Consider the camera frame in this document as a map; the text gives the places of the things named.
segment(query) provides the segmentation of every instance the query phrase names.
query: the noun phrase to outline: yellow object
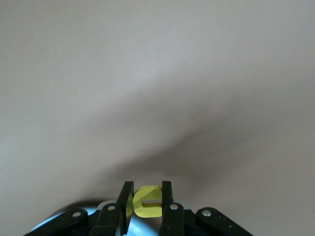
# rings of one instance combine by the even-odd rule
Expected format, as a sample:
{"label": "yellow object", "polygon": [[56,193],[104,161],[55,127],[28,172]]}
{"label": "yellow object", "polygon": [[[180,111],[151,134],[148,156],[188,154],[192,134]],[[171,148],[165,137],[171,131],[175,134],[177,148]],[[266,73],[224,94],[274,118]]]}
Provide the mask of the yellow object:
{"label": "yellow object", "polygon": [[162,188],[158,185],[142,186],[133,196],[133,210],[141,218],[162,216]]}

